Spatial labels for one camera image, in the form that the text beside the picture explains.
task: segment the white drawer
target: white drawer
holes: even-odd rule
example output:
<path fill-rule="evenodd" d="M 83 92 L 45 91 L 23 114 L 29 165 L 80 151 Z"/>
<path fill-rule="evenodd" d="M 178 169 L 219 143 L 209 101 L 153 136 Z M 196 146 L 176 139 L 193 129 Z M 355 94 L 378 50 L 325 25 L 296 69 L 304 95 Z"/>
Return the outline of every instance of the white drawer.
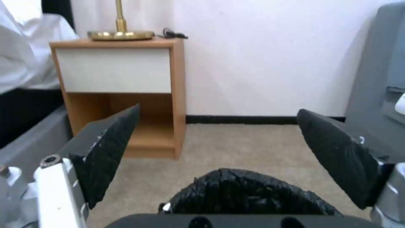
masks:
<path fill-rule="evenodd" d="M 56 49 L 66 92 L 171 93 L 169 49 Z"/>

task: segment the lamp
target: lamp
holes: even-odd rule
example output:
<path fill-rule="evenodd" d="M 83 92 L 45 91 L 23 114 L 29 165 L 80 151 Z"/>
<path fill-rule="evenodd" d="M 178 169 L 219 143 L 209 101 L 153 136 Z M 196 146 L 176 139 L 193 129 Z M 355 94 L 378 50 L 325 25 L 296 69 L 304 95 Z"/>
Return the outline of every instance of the lamp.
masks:
<path fill-rule="evenodd" d="M 87 36 L 94 41 L 126 41 L 126 40 L 147 40 L 152 39 L 155 36 L 153 31 L 141 30 L 141 31 L 127 31 L 126 20 L 122 13 L 121 0 L 115 0 L 117 7 L 117 31 L 105 32 L 105 31 L 89 31 Z"/>

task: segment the beige carpet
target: beige carpet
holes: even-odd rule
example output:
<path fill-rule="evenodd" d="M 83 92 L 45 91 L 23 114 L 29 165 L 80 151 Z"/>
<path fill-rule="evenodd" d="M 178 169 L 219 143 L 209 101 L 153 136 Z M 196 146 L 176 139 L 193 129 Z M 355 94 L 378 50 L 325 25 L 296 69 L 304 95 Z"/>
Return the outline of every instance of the beige carpet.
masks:
<path fill-rule="evenodd" d="M 307 147 L 298 126 L 188 125 L 179 161 L 123 159 L 104 200 L 91 211 L 89 228 L 123 216 L 156 213 L 194 177 L 222 168 L 271 175 L 311 190 L 347 215 L 368 218 L 330 178 Z"/>

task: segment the wooden nightstand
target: wooden nightstand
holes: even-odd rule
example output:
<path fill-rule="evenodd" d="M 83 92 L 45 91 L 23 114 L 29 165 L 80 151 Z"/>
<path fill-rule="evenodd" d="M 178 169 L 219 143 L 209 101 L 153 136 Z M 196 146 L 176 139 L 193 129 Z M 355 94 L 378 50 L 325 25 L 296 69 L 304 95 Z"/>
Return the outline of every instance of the wooden nightstand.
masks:
<path fill-rule="evenodd" d="M 185 134 L 181 39 L 51 43 L 73 134 L 137 103 L 126 157 L 180 156 Z"/>

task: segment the black textured pad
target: black textured pad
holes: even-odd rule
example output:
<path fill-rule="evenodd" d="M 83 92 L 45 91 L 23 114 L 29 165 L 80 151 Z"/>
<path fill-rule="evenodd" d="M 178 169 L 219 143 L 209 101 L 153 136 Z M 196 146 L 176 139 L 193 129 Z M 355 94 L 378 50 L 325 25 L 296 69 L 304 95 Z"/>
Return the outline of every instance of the black textured pad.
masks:
<path fill-rule="evenodd" d="M 318 161 L 360 208 L 373 206 L 394 163 L 384 151 L 360 144 L 344 123 L 302 109 L 297 122 Z"/>
<path fill-rule="evenodd" d="M 60 152 L 69 154 L 89 208 L 102 201 L 139 119 L 139 105 L 87 124 Z"/>
<path fill-rule="evenodd" d="M 170 204 L 166 213 L 341 215 L 311 191 L 237 169 L 214 170 L 195 179 L 173 196 Z"/>

